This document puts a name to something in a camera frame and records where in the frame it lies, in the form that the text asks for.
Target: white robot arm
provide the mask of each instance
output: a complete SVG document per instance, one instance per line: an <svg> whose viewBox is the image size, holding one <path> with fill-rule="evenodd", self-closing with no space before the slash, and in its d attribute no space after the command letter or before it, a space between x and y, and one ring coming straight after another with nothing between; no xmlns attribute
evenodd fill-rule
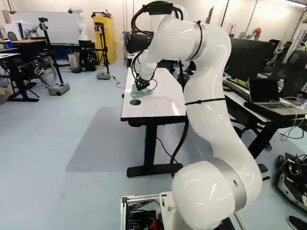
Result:
<svg viewBox="0 0 307 230"><path fill-rule="evenodd" d="M214 229L255 200L262 188L259 168L233 129L224 100L222 79L230 52L230 39L222 28L167 15L149 49L136 61L144 80L153 76L162 58L196 64L184 88L186 111L194 131L210 142L213 157L182 168L172 184L178 211L174 219L179 216L194 230Z"/></svg>

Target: ceiling light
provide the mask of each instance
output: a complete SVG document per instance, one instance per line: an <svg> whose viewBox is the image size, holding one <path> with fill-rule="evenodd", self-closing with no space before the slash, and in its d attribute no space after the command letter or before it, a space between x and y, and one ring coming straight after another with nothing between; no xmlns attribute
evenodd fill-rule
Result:
<svg viewBox="0 0 307 230"><path fill-rule="evenodd" d="M295 1L295 0L286 0L286 1L288 1L292 4L295 4L296 6L300 6L300 7L306 7L307 6L307 4L299 2L299 1Z"/></svg>

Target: black table leg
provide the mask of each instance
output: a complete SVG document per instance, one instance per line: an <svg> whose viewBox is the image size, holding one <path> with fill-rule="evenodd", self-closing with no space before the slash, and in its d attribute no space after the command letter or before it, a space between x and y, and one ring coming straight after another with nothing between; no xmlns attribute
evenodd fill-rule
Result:
<svg viewBox="0 0 307 230"><path fill-rule="evenodd" d="M144 165L127 169L127 177L148 176L178 172L183 166L176 164L154 164L155 145L157 138L157 125L146 126Z"/></svg>
<svg viewBox="0 0 307 230"><path fill-rule="evenodd" d="M272 122L271 124L266 125L257 137L249 146L248 150L251 155L256 159L259 154L264 150L264 148L269 144L270 140L278 130L276 123Z"/></svg>
<svg viewBox="0 0 307 230"><path fill-rule="evenodd" d="M16 83L18 87L18 93L14 93L8 98L8 101L11 102L38 102L37 98L29 98L27 95L27 86L23 81L23 76L19 72L17 66L13 63L12 60L8 61L8 68L10 70L11 81ZM15 98L17 95L21 94L22 98Z"/></svg>

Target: shoe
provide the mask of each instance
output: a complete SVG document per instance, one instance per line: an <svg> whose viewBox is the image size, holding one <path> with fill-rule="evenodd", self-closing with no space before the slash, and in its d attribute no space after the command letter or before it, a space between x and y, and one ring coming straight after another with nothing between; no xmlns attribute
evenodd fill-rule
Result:
<svg viewBox="0 0 307 230"><path fill-rule="evenodd" d="M288 217L288 223L294 230L306 230L307 229L307 223L294 216Z"/></svg>

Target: whiteboard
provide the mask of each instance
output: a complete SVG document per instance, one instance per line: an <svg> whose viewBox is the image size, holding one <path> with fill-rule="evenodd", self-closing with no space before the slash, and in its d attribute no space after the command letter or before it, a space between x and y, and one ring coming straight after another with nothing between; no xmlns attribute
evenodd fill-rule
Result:
<svg viewBox="0 0 307 230"><path fill-rule="evenodd" d="M21 23L23 33L26 29L31 30L33 26L39 26L38 18L48 18L46 26L51 43L78 44L80 32L77 14L68 12L10 12L11 23ZM44 32L38 28L38 35L44 37Z"/></svg>

